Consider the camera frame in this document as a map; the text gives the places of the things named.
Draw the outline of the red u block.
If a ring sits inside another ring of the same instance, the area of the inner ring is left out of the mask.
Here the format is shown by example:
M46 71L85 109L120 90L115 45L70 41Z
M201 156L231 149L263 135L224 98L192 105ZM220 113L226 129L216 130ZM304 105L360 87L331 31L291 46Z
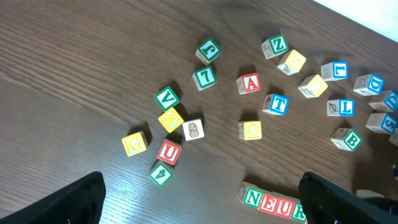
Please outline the red u block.
M171 165L175 165L178 157L181 153L182 147L180 144L173 142L169 139L165 139L157 154L158 160L166 162Z
M284 219L290 219L294 210L295 202L282 195L276 195L278 198L275 215Z

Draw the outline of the yellow block centre low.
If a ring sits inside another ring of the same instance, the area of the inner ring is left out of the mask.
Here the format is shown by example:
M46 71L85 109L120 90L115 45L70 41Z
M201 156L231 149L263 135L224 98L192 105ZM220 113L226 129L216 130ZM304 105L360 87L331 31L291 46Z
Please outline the yellow block centre low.
M240 121L238 126L240 139L251 141L262 138L262 127L260 121Z

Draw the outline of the yellow S block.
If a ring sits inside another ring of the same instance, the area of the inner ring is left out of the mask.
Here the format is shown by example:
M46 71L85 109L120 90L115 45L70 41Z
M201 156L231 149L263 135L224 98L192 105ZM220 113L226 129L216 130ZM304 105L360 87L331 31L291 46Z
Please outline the yellow S block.
M355 195L359 198L384 198L382 194L379 194L377 192L374 192L372 190L364 190L364 189L358 189L355 191Z

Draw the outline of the yellow block top left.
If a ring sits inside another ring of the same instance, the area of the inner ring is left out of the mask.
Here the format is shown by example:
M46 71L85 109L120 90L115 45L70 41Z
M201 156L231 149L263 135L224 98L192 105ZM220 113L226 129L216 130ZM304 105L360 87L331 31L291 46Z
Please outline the yellow block top left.
M286 75L293 75L301 70L306 60L301 53L291 50L282 57L277 67Z

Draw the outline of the blue T block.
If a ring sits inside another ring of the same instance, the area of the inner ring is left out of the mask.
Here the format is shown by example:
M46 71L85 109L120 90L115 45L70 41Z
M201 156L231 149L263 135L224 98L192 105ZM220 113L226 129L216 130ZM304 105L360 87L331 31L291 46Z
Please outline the blue T block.
M288 97L275 93L266 95L262 111L273 115L285 116L289 103L290 100Z

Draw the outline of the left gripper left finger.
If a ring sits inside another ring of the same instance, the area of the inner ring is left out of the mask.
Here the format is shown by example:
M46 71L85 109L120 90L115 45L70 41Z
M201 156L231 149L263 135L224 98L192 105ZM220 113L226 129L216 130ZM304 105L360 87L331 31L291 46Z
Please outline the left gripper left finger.
M1 218L1 224L98 224L105 196L103 175L95 171Z

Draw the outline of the green R block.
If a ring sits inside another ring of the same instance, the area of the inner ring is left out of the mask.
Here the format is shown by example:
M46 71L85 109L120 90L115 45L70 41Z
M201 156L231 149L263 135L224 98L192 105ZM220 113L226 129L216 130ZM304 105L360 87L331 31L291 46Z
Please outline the green R block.
M307 223L306 215L304 214L303 207L300 203L295 203L290 219L300 223Z

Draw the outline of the blue L block middle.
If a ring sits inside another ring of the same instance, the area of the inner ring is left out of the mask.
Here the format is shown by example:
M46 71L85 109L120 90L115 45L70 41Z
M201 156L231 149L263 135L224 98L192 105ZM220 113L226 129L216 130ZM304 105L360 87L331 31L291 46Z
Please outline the blue L block middle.
M326 112L327 116L353 117L355 114L354 99L328 100Z

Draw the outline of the blue l block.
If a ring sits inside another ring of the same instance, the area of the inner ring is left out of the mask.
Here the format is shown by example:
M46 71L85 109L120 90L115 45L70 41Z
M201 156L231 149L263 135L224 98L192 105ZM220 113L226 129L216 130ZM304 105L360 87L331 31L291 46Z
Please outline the blue l block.
M326 112L327 116L353 117L355 114L354 99L328 100Z
M321 66L321 77L326 82L347 79L348 76L347 61L334 61Z

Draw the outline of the blue 5 block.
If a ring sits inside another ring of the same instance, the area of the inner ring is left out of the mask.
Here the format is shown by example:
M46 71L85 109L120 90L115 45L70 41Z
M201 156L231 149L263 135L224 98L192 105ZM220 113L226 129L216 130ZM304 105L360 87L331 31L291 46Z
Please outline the blue 5 block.
M366 127L375 133L393 134L397 127L397 119L388 113L371 113Z

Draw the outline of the green N block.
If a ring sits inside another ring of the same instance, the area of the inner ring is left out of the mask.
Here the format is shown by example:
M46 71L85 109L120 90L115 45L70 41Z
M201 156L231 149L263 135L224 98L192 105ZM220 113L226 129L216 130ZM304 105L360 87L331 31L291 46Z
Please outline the green N block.
M238 199L243 205L258 209L261 204L263 194L264 191L256 185L250 184L249 182L241 182L238 190Z

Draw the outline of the green V block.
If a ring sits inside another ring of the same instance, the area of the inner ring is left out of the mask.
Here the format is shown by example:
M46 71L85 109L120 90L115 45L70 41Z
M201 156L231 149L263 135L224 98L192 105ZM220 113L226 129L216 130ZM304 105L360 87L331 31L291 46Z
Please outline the green V block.
M179 97L175 94L170 86L167 86L163 90L159 91L154 96L154 99L162 111L167 111L180 103Z

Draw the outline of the plain wooden picture block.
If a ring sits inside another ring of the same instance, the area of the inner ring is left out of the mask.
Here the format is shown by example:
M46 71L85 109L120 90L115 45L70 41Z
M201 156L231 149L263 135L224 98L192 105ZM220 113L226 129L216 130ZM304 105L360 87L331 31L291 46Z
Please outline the plain wooden picture block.
M205 137L201 119L193 119L182 124L186 141Z

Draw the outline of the red E block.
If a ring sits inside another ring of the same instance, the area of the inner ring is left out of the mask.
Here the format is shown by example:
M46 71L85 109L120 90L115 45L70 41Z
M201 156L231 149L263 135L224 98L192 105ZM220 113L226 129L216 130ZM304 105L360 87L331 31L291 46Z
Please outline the red E block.
M278 197L272 195L270 192L264 192L258 210L270 215L274 215L278 201Z

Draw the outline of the yellow block beside V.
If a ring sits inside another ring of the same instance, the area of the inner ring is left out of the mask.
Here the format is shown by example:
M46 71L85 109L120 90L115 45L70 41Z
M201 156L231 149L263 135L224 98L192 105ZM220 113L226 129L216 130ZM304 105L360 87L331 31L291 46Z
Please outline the yellow block beside V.
M164 112L159 116L158 120L168 133L172 133L184 123L183 118L175 108L170 108Z

